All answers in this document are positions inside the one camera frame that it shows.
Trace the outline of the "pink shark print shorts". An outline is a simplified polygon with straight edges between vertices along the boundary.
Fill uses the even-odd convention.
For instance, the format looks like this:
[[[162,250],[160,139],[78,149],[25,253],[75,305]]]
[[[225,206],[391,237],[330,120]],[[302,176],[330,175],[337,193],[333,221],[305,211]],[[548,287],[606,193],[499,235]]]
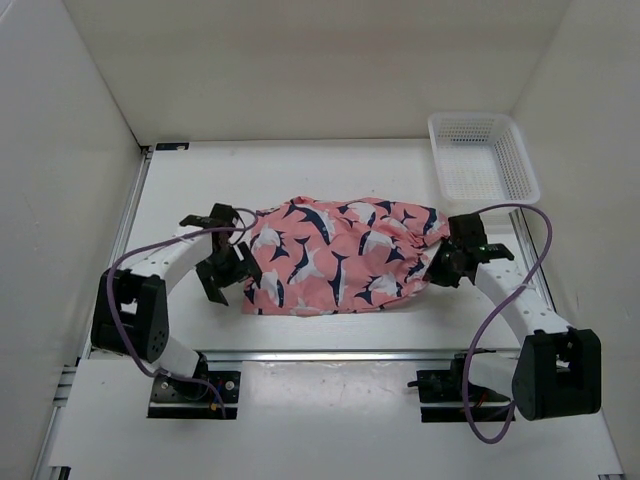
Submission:
[[[262,271],[243,289],[250,315],[320,316],[383,310],[421,293],[449,236],[447,217],[378,198],[295,197],[257,213],[249,247]]]

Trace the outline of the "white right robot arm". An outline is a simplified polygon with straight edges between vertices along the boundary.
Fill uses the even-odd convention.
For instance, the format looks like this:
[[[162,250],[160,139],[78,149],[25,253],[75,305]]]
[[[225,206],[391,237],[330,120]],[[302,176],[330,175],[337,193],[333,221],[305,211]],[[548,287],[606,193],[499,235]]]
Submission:
[[[484,388],[508,398],[527,420],[595,414],[602,404],[601,341],[553,311],[529,286],[513,254],[502,244],[461,247],[443,242],[427,270],[429,281],[457,287],[468,279],[494,305],[520,351],[507,358],[472,339],[449,387],[470,400]]]

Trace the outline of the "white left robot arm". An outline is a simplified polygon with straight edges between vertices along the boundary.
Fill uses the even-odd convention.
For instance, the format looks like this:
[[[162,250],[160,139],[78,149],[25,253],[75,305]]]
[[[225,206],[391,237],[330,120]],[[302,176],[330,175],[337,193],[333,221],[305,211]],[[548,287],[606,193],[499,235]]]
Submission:
[[[261,280],[262,271],[249,246],[233,246],[233,223],[182,221],[169,240],[139,247],[120,257],[101,276],[94,307],[91,344],[127,355],[149,377],[175,379],[188,400],[206,395],[210,377],[205,358],[170,334],[168,296],[194,271],[213,303],[226,305],[222,290],[235,283]]]

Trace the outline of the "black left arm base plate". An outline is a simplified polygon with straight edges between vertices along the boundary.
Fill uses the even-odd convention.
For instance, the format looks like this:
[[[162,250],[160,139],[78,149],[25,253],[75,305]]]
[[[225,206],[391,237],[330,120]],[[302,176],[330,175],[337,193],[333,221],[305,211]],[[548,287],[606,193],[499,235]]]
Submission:
[[[224,408],[206,386],[178,382],[166,376],[152,384],[147,417],[171,420],[235,420],[241,385],[240,371],[209,371],[207,381],[218,392]]]

